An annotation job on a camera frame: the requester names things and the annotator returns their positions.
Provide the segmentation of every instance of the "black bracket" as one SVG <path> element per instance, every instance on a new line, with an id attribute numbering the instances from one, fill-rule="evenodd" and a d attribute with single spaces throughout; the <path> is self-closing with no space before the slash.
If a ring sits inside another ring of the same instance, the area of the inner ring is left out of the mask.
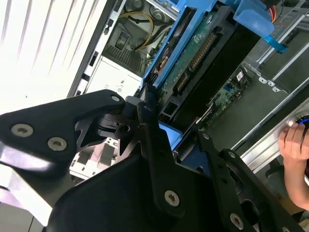
<path id="1" fill-rule="evenodd" d="M 104 139 L 89 134 L 96 119 L 124 106 L 118 94 L 102 90 L 1 115 L 0 162 L 41 175 L 65 174 L 78 151 Z M 51 143 L 60 148 L 51 149 Z"/>
<path id="2" fill-rule="evenodd" d="M 251 204 L 257 212 L 261 232 L 303 231 L 236 153 L 224 149 L 219 156 L 224 159 L 238 186 L 239 202 Z"/>
<path id="3" fill-rule="evenodd" d="M 254 232 L 254 228 L 247 221 L 239 204 L 226 163 L 218 156 L 219 152 L 214 148 L 211 138 L 199 131 L 198 141 L 200 150 L 204 152 L 205 159 L 208 160 L 208 167 L 203 167 L 203 169 L 209 168 L 210 170 L 223 227 L 231 232 L 240 230 Z"/>

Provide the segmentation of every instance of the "black cable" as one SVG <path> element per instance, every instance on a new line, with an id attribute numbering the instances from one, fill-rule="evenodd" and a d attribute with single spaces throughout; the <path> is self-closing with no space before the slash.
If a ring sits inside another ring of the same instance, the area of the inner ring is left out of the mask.
<path id="1" fill-rule="evenodd" d="M 31 230 L 31 226 L 32 226 L 33 220 L 34 220 L 34 217 L 32 217 L 32 220 L 31 220 L 31 223 L 30 223 L 30 226 L 29 226 L 28 232 Z"/>
<path id="2" fill-rule="evenodd" d="M 124 12 L 125 13 L 130 13 L 130 11 L 127 11 L 126 10 L 126 5 L 124 5 Z M 139 23 L 149 23 L 149 20 L 148 19 L 136 19 L 136 18 L 133 18 L 131 16 L 128 17 L 130 20 L 132 20 L 133 22 L 135 22 L 136 24 L 139 24 Z"/>
<path id="3" fill-rule="evenodd" d="M 280 10 L 280 13 L 279 13 L 279 15 L 277 16 L 277 18 L 276 18 L 275 22 L 276 22 L 276 21 L 278 20 L 278 18 L 280 18 L 280 16 L 282 15 L 283 8 L 284 8 L 284 1 L 285 1 L 285 0 L 282 0 L 281 10 Z"/>

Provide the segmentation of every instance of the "cable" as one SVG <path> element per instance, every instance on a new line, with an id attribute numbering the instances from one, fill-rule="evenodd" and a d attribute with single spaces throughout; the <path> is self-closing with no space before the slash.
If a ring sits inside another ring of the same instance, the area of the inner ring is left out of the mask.
<path id="1" fill-rule="evenodd" d="M 153 44 L 155 41 L 157 41 L 165 32 L 167 32 L 169 29 L 172 28 L 172 25 L 165 27 L 156 37 L 155 35 L 151 38 L 148 44 L 145 45 L 145 47 Z"/>
<path id="2" fill-rule="evenodd" d="M 130 13 L 130 12 L 133 12 L 133 11 L 127 11 L 126 9 L 126 5 L 124 5 L 124 12 L 125 13 Z M 132 20 L 133 22 L 135 22 L 136 24 L 139 24 L 139 23 L 149 23 L 149 20 L 146 19 L 146 20 L 141 20 L 141 19 L 137 19 L 137 18 L 133 18 L 131 16 L 128 17 L 130 20 Z"/>
<path id="3" fill-rule="evenodd" d="M 269 9 L 269 12 L 270 12 L 270 16 L 271 16 L 271 22 L 273 23 L 274 22 L 274 14 L 273 14 L 271 8 Z"/>
<path id="4" fill-rule="evenodd" d="M 274 10 L 274 21 L 273 21 L 273 23 L 274 23 L 276 18 L 277 18 L 277 9 L 276 9 L 275 6 L 272 6 L 272 9 Z"/>
<path id="5" fill-rule="evenodd" d="M 145 16 L 145 17 L 147 17 L 147 18 L 149 19 L 149 22 L 150 22 L 150 24 L 151 24 L 151 31 L 149 32 L 146 41 L 145 41 L 144 43 L 142 43 L 140 46 L 138 46 L 138 47 L 136 47 L 136 48 L 134 49 L 134 51 L 137 51 L 137 50 L 139 50 L 139 49 L 144 48 L 144 46 L 150 41 L 151 35 L 152 35 L 152 33 L 154 32 L 155 26 L 154 26 L 153 19 L 150 17 L 149 14 L 146 14 L 146 13 L 143 13 L 143 12 L 139 12 L 139 11 L 133 11 L 133 12 L 128 12 L 128 13 L 121 14 L 121 15 L 119 16 L 119 18 L 129 17 L 129 16 L 131 16 L 131 15 L 143 15 L 143 16 Z"/>
<path id="6" fill-rule="evenodd" d="M 276 21 L 278 20 L 278 18 L 280 18 L 280 16 L 282 15 L 283 8 L 284 8 L 284 1 L 285 1 L 285 0 L 282 0 L 282 3 L 281 3 L 281 10 L 280 10 L 280 13 L 279 13 L 277 19 L 275 20 L 275 22 L 276 22 Z"/>

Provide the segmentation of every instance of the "wire bundle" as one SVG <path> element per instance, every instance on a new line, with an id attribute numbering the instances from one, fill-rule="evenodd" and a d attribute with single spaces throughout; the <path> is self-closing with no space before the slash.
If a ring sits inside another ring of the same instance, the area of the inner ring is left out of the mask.
<path id="1" fill-rule="evenodd" d="M 270 16 L 271 16 L 271 22 L 274 23 L 277 18 L 277 9 L 275 6 L 270 7 L 269 9 Z"/>
<path id="2" fill-rule="evenodd" d="M 166 33 L 170 28 L 172 28 L 172 24 L 165 23 L 165 22 L 155 18 L 151 13 L 151 7 L 149 7 L 150 15 L 146 14 L 144 12 L 141 12 L 141 11 L 129 11 L 128 12 L 125 8 L 124 8 L 124 10 L 125 10 L 125 12 L 119 16 L 120 18 L 121 17 L 128 17 L 130 20 L 132 20 L 133 22 L 135 22 L 137 24 L 138 23 L 150 23 L 151 24 L 151 31 L 149 32 L 147 39 L 141 45 L 134 48 L 134 51 L 144 49 L 145 47 L 153 44 L 164 33 Z M 136 18 L 133 18 L 132 15 L 143 15 L 147 19 L 146 20 L 136 19 Z M 163 25 L 166 25 L 166 26 L 163 27 L 163 29 L 159 30 L 155 35 L 152 36 L 154 29 L 155 29 L 155 23 L 163 24 Z"/>
<path id="3" fill-rule="evenodd" d="M 153 21 L 153 19 L 150 17 L 150 15 L 149 15 L 149 14 L 146 14 L 146 13 L 144 13 L 144 12 L 141 12 L 141 11 L 132 11 L 132 12 L 124 13 L 124 14 L 121 14 L 121 15 L 119 16 L 119 18 L 129 17 L 129 16 L 131 16 L 131 15 L 143 15 L 143 16 L 145 16 L 145 17 L 147 17 L 147 18 L 149 19 L 149 22 L 150 22 L 150 25 L 151 25 L 151 30 L 150 30 L 150 32 L 149 32 L 149 34 L 148 34 L 148 37 L 147 37 L 147 39 L 145 40 L 145 42 L 142 43 L 139 47 L 137 47 L 137 48 L 134 49 L 135 51 L 137 51 L 138 49 L 144 48 L 144 47 L 147 45 L 147 43 L 150 41 L 151 35 L 152 35 L 152 33 L 154 32 L 154 29 L 155 29 L 155 25 L 154 25 L 154 21 Z"/>

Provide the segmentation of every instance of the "screw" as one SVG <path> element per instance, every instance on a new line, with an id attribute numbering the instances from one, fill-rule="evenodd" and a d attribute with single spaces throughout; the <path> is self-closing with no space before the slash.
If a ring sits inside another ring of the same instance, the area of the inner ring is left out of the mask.
<path id="1" fill-rule="evenodd" d="M 205 134 L 205 133 L 203 133 L 203 137 L 204 137 L 205 139 L 209 139 L 209 136 L 208 136 L 207 134 Z"/>
<path id="2" fill-rule="evenodd" d="M 234 154 L 233 152 L 231 152 L 231 151 L 229 151 L 228 154 L 229 154 L 230 157 L 232 157 L 232 158 L 235 158 L 235 157 L 236 157 L 235 154 Z"/>
<path id="3" fill-rule="evenodd" d="M 18 137 L 29 137 L 33 134 L 33 128 L 27 124 L 16 124 L 11 128 L 13 135 Z"/>
<path id="4" fill-rule="evenodd" d="M 51 138 L 48 140 L 47 145 L 53 151 L 63 151 L 68 146 L 67 141 L 60 137 Z"/>
<path id="5" fill-rule="evenodd" d="M 172 190 L 167 190 L 164 193 L 165 201 L 169 203 L 171 206 L 177 207 L 180 203 L 178 195 L 172 191 Z"/>
<path id="6" fill-rule="evenodd" d="M 282 231 L 283 232 L 290 232 L 290 230 L 288 228 L 284 227 L 284 226 L 282 227 Z"/>
<path id="7" fill-rule="evenodd" d="M 148 105 L 145 105 L 144 108 L 148 111 L 152 111 L 152 109 Z"/>
<path id="8" fill-rule="evenodd" d="M 241 220 L 241 218 L 237 215 L 237 214 L 234 214 L 232 213 L 230 215 L 230 219 L 231 219 L 231 222 L 241 231 L 243 230 L 243 222 Z"/>
<path id="9" fill-rule="evenodd" d="M 213 18 L 213 16 L 211 15 L 211 16 L 208 18 L 208 20 L 207 20 L 207 24 L 209 24 L 209 23 L 212 22 L 212 18 Z"/>
<path id="10" fill-rule="evenodd" d="M 119 97 L 116 97 L 116 96 L 112 96 L 112 99 L 113 99 L 115 102 L 119 102 L 119 101 L 120 101 Z"/>

